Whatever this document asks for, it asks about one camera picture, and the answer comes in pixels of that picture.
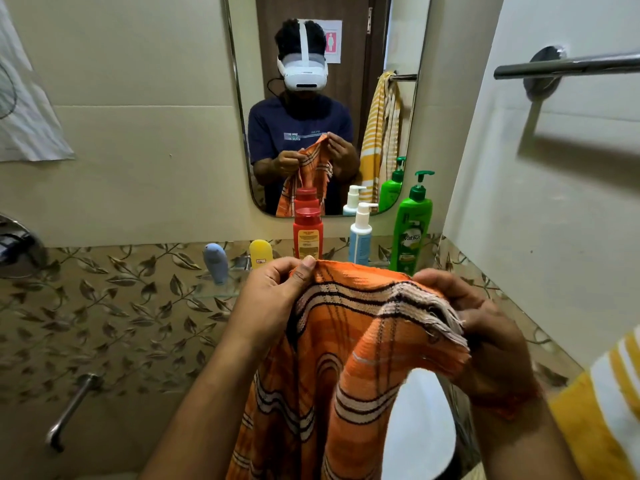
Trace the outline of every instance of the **red bottle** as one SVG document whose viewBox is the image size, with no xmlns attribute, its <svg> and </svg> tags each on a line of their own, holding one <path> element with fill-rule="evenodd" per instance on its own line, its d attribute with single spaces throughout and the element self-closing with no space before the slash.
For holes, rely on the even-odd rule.
<svg viewBox="0 0 640 480">
<path fill-rule="evenodd" d="M 320 209 L 318 192 L 315 187 L 300 187 L 294 201 L 296 209 Z"/>
<path fill-rule="evenodd" d="M 296 258 L 302 259 L 308 255 L 316 259 L 322 257 L 323 228 L 320 209 L 296 208 L 296 219 L 293 222 Z"/>
</svg>

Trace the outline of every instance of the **person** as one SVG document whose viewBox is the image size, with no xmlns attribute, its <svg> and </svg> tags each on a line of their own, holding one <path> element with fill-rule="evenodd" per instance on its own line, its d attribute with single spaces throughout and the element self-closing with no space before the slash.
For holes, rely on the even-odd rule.
<svg viewBox="0 0 640 480">
<path fill-rule="evenodd" d="M 222 479 L 228 469 L 253 374 L 284 333 L 297 298 L 312 281 L 315 261 L 280 258 L 252 271 L 212 358 L 172 418 L 140 480 Z M 293 275 L 287 279 L 290 271 Z M 460 311 L 471 358 L 455 384 L 471 403 L 536 387 L 526 341 L 491 300 L 460 278 L 435 269 L 414 280 L 440 290 Z M 580 480 L 544 399 L 535 395 L 512 420 L 472 406 L 489 480 Z"/>
<path fill-rule="evenodd" d="M 310 54 L 324 57 L 324 31 L 317 23 L 305 23 Z M 300 25 L 287 20 L 275 37 L 278 58 L 300 53 Z M 255 104 L 249 112 L 248 144 L 253 174 L 264 186 L 266 212 L 276 214 L 286 177 L 300 167 L 300 149 L 311 146 L 322 133 L 329 136 L 333 177 L 324 202 L 327 215 L 340 215 L 341 184 L 349 182 L 360 168 L 353 146 L 353 123 L 343 104 L 315 91 L 290 91 Z"/>
</svg>

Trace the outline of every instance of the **door hinge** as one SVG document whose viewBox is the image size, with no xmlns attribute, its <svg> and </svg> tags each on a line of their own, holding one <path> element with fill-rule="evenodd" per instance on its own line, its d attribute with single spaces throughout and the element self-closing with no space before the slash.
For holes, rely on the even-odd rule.
<svg viewBox="0 0 640 480">
<path fill-rule="evenodd" d="M 371 35 L 371 15 L 373 14 L 373 7 L 369 7 L 369 19 L 367 20 L 367 35 Z"/>
</svg>

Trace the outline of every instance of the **bottle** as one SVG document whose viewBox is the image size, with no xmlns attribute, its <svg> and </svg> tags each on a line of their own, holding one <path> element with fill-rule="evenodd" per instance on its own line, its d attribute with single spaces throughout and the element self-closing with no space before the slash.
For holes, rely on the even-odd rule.
<svg viewBox="0 0 640 480">
<path fill-rule="evenodd" d="M 227 282 L 229 276 L 229 263 L 227 254 L 222 246 L 212 242 L 204 246 L 202 251 L 204 264 L 207 266 L 213 282 L 218 286 L 222 286 Z"/>
<path fill-rule="evenodd" d="M 296 198 L 293 205 L 294 209 L 320 209 L 318 191 L 315 187 L 300 187 L 296 190 Z"/>
<path fill-rule="evenodd" d="M 347 195 L 347 205 L 342 208 L 343 216 L 354 216 L 358 211 L 358 203 L 360 202 L 360 191 L 365 190 L 362 185 L 350 185 Z"/>
<path fill-rule="evenodd" d="M 298 259 L 313 256 L 322 257 L 323 227 L 320 209 L 296 209 L 293 222 L 294 255 Z"/>
<path fill-rule="evenodd" d="M 369 251 L 371 250 L 371 232 L 369 212 L 377 203 L 360 202 L 356 212 L 356 222 L 351 224 L 351 238 L 349 239 L 349 262 L 369 265 Z"/>
<path fill-rule="evenodd" d="M 433 212 L 433 202 L 425 198 L 426 190 L 421 183 L 425 175 L 434 175 L 435 172 L 423 170 L 415 174 L 418 176 L 418 185 L 411 187 L 409 198 L 404 199 L 398 209 L 389 265 L 392 271 L 409 275 L 415 271 L 422 237 L 429 229 Z"/>
<path fill-rule="evenodd" d="M 391 180 L 387 180 L 380 186 L 380 212 L 391 209 L 396 203 L 402 191 L 404 179 L 404 162 L 406 157 L 398 157 L 398 168 L 391 174 Z"/>
<path fill-rule="evenodd" d="M 252 269 L 258 269 L 269 261 L 273 261 L 273 249 L 267 241 L 256 239 L 249 244 L 249 257 Z"/>
</svg>

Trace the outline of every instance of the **hand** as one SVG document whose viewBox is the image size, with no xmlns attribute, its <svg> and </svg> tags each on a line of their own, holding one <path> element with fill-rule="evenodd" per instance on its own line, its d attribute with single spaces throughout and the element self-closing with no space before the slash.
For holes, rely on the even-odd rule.
<svg viewBox="0 0 640 480">
<path fill-rule="evenodd" d="M 302 261 L 289 257 L 252 271 L 236 300 L 224 339 L 240 340 L 254 359 L 263 359 L 284 333 L 293 303 L 311 284 L 315 266 L 312 256 Z"/>
<path fill-rule="evenodd" d="M 537 384 L 524 336 L 487 298 L 459 277 L 424 269 L 413 277 L 425 286 L 441 291 L 459 310 L 471 358 L 453 383 L 472 400 L 530 394 Z"/>
<path fill-rule="evenodd" d="M 276 173 L 281 177 L 289 177 L 298 171 L 300 161 L 306 156 L 298 152 L 280 152 L 278 157 L 273 161 L 273 167 Z"/>
<path fill-rule="evenodd" d="M 327 136 L 329 137 L 327 140 L 329 151 L 333 154 L 334 163 L 341 166 L 343 161 L 354 162 L 358 160 L 356 149 L 347 140 L 335 133 L 327 133 Z"/>
</svg>

